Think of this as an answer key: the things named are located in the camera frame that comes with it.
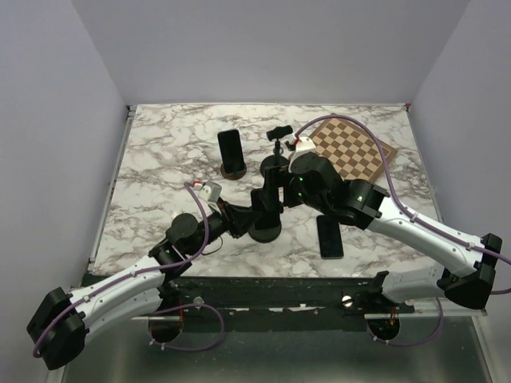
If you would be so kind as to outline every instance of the chessboard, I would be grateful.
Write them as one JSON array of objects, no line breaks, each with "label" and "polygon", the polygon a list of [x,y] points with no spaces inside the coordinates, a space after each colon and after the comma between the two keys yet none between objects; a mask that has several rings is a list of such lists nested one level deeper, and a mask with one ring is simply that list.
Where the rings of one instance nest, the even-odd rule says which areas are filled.
[{"label": "chessboard", "polygon": [[[316,152],[326,157],[343,180],[363,179],[370,182],[383,173],[382,157],[374,141],[359,126],[350,121],[325,120],[311,135]],[[398,151],[382,141],[388,163]]]}]

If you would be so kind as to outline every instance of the white marble tabletop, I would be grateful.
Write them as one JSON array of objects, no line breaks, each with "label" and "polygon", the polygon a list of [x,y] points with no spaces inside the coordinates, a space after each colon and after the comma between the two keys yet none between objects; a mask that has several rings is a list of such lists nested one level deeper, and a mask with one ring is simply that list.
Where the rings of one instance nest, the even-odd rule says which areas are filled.
[{"label": "white marble tabletop", "polygon": [[[402,105],[139,105],[129,134],[93,273],[108,275],[135,263],[158,243],[182,212],[200,218],[183,182],[212,180],[222,197],[248,206],[250,190],[263,185],[261,161],[273,143],[266,131],[290,124],[294,130],[318,116],[346,114],[365,123],[398,150],[390,165],[398,195],[413,209],[437,218],[426,175]],[[220,174],[216,134],[239,129],[248,170],[228,181]],[[385,176],[377,184],[386,187]],[[273,243],[248,235],[232,239],[214,255],[199,257],[187,276],[369,277],[381,270],[413,270],[433,261],[393,239],[342,227],[344,258],[322,260],[315,217],[309,207],[286,209],[283,230]],[[208,246],[213,251],[220,241]]]}]

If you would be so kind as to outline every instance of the black smartphone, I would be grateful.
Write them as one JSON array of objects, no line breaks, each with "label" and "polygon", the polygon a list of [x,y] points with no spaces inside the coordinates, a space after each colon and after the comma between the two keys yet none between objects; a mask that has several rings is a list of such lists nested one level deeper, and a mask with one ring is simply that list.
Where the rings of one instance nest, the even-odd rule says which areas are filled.
[{"label": "black smartphone", "polygon": [[242,172],[245,169],[240,132],[237,129],[218,133],[218,145],[226,173]]},{"label": "black smartphone", "polygon": [[316,223],[318,225],[321,258],[340,259],[344,257],[339,221],[327,215],[318,215]]}]

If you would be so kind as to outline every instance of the white wall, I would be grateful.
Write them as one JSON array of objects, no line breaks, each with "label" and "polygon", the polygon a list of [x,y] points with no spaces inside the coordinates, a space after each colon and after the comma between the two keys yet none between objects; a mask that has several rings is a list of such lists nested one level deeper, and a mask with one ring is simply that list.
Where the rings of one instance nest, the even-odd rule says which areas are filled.
[{"label": "white wall", "polygon": [[69,0],[0,12],[0,381],[44,381],[26,325],[85,270],[126,109]]},{"label": "white wall", "polygon": [[129,103],[409,102],[469,0],[73,0]]},{"label": "white wall", "polygon": [[[411,122],[445,221],[511,247],[511,2],[472,0],[426,78]],[[496,287],[511,286],[499,263]],[[511,296],[493,297],[489,319],[511,358]],[[511,377],[511,365],[505,363]]]}]

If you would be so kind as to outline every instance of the round black base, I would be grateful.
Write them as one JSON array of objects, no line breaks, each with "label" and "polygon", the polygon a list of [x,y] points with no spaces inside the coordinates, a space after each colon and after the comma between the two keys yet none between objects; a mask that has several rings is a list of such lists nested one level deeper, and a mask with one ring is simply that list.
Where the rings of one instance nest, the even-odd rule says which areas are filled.
[{"label": "round black base", "polygon": [[247,165],[245,165],[245,168],[241,172],[234,172],[234,173],[226,173],[224,169],[224,164],[220,165],[220,174],[226,179],[230,181],[237,181],[245,174],[247,174]]},{"label": "round black base", "polygon": [[[284,166],[289,165],[289,160],[281,155],[276,156],[277,157],[277,166]],[[271,156],[266,157],[263,162],[261,162],[261,166],[259,168],[259,171],[261,172],[261,175],[264,176],[264,169],[266,169],[269,166],[275,166],[275,154],[272,154]]]},{"label": "round black base", "polygon": [[367,325],[373,334],[383,341],[396,338],[399,334],[399,328],[401,327],[399,319],[395,319],[393,325],[390,324],[388,319],[369,319]]},{"label": "round black base", "polygon": [[282,231],[282,225],[273,227],[272,229],[257,230],[254,226],[248,229],[248,235],[256,242],[269,243],[279,238]]}]

